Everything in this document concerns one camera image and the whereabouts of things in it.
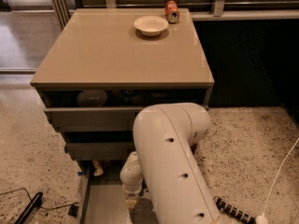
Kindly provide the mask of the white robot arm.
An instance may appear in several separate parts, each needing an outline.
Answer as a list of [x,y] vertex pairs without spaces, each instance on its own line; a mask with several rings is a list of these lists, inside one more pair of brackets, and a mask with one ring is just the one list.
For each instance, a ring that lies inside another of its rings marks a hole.
[[222,224],[191,146],[204,139],[211,120],[200,105],[152,105],[138,113],[133,126],[135,152],[121,170],[130,195],[145,182],[159,224]]

